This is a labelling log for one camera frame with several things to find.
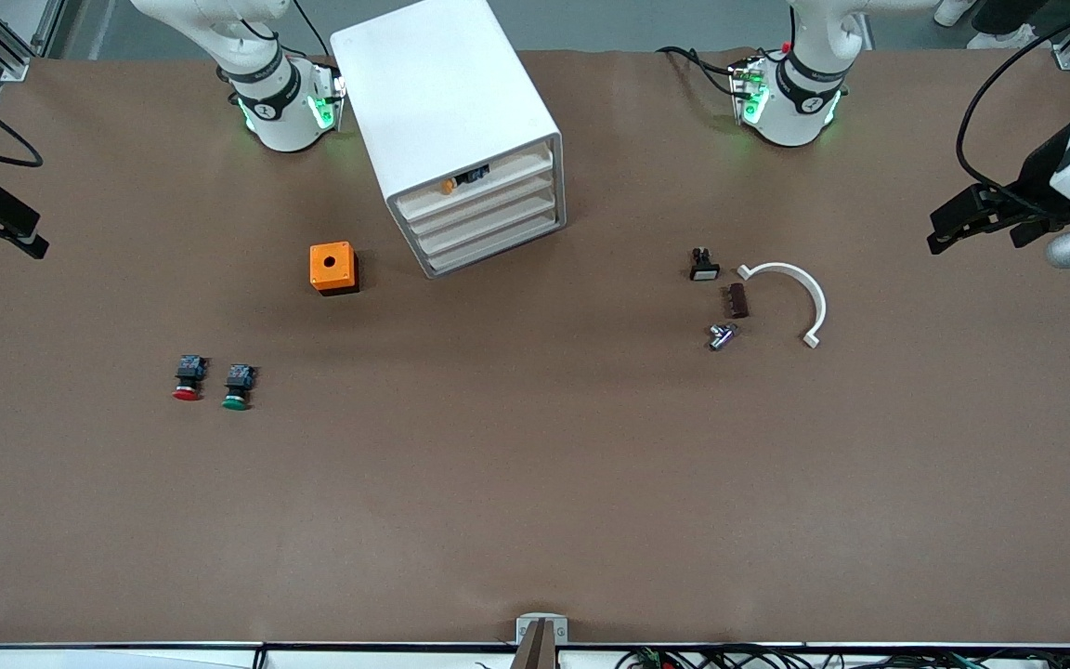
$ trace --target white shoe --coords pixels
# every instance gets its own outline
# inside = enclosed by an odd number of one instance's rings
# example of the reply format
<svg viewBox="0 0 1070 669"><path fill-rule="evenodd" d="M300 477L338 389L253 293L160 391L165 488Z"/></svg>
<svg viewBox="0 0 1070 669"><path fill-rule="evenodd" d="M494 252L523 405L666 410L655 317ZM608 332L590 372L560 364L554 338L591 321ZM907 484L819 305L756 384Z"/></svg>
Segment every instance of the white shoe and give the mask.
<svg viewBox="0 0 1070 669"><path fill-rule="evenodd" d="M1023 46L1035 42L1038 35L1030 25L1021 25L1018 30L1010 34L989 34L978 32L976 37L968 40L965 49L1022 49ZM1052 42L1039 44L1039 49L1050 49Z"/></svg>
<svg viewBox="0 0 1070 669"><path fill-rule="evenodd" d="M943 0L939 7L935 9L935 22L944 27L952 27L956 21L961 20L964 12L973 9L977 0Z"/></svg>

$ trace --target black switch component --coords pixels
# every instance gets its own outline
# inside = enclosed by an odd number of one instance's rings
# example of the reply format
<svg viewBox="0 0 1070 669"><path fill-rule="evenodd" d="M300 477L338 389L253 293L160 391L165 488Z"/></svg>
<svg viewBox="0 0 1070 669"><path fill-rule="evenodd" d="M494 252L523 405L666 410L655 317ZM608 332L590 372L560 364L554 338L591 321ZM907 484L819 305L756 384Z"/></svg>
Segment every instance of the black switch component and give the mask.
<svg viewBox="0 0 1070 669"><path fill-rule="evenodd" d="M246 411L250 408L250 389L255 386L255 376L258 369L248 364L230 364L226 376L226 398L221 406L233 411Z"/></svg>
<svg viewBox="0 0 1070 669"><path fill-rule="evenodd" d="M180 366L175 368L175 390L171 397L192 402L201 398L201 381L209 368L209 359L200 355L180 355Z"/></svg>
<svg viewBox="0 0 1070 669"><path fill-rule="evenodd" d="M729 318L746 318L750 314L750 305L746 300L746 285L729 286Z"/></svg>
<svg viewBox="0 0 1070 669"><path fill-rule="evenodd" d="M462 185L462 183L473 183L476 180L484 178L485 174L489 173L489 166L479 166L479 168L473 168L464 173L457 174L457 186Z"/></svg>
<svg viewBox="0 0 1070 669"><path fill-rule="evenodd" d="M692 271L687 277L692 280L716 280L721 275L721 267L708 258L708 249L698 246L692 249Z"/></svg>

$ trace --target semicircular white bracket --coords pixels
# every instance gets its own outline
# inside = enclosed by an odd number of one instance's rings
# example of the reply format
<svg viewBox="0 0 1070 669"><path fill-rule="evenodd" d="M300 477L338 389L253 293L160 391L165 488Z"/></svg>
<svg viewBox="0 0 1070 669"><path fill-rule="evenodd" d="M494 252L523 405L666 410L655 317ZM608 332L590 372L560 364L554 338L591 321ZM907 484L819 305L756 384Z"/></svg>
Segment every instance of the semicircular white bracket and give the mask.
<svg viewBox="0 0 1070 669"><path fill-rule="evenodd" d="M804 288L812 295L812 304L815 305L815 322L812 322L811 329L808 329L804 334L804 343L808 347L815 348L820 346L820 338L816 337L815 331L820 330L821 325L824 325L824 317L828 313L828 302L824 298L824 289L820 288L820 284L815 283L815 278L812 278L811 274L807 274L806 271L800 270L798 267L788 263L763 263L751 270L750 268L743 265L737 268L737 274L743 276L743 278L749 279L751 276L761 274L764 271L776 271L778 274L785 274L790 278L798 280Z"/></svg>

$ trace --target green led light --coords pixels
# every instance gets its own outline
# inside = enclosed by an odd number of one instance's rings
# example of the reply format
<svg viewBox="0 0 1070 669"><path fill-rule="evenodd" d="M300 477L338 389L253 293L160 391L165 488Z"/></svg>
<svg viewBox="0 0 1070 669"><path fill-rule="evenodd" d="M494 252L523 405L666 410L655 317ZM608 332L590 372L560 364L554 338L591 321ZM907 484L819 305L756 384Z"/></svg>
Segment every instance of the green led light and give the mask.
<svg viewBox="0 0 1070 669"><path fill-rule="evenodd" d="M247 131L255 132L255 122L250 120L250 110L246 109L246 103L242 102L242 97L238 98L238 108L242 110L242 116L246 118Z"/></svg>
<svg viewBox="0 0 1070 669"><path fill-rule="evenodd" d="M836 104L841 101L841 92L837 90L837 94L832 96L832 101L828 103L828 113L824 117L824 125L832 122L832 115L836 113Z"/></svg>
<svg viewBox="0 0 1070 669"><path fill-rule="evenodd" d="M756 123L762 118L762 107L769 101L769 90L765 86L760 86L756 92L750 95L746 102L746 123Z"/></svg>
<svg viewBox="0 0 1070 669"><path fill-rule="evenodd" d="M318 98L309 95L308 108L314 112L314 117L316 117L316 125L319 125L322 131L333 127L333 105L324 101L318 101Z"/></svg>

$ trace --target orange box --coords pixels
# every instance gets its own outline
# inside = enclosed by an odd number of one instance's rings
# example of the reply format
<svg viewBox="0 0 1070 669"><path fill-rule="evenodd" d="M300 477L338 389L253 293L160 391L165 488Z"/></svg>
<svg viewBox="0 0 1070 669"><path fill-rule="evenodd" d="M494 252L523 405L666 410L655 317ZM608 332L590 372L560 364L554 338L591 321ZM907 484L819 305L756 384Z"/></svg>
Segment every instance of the orange box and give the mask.
<svg viewBox="0 0 1070 669"><path fill-rule="evenodd" d="M349 242L316 244L308 253L311 285L321 295L345 295L361 291L357 255Z"/></svg>

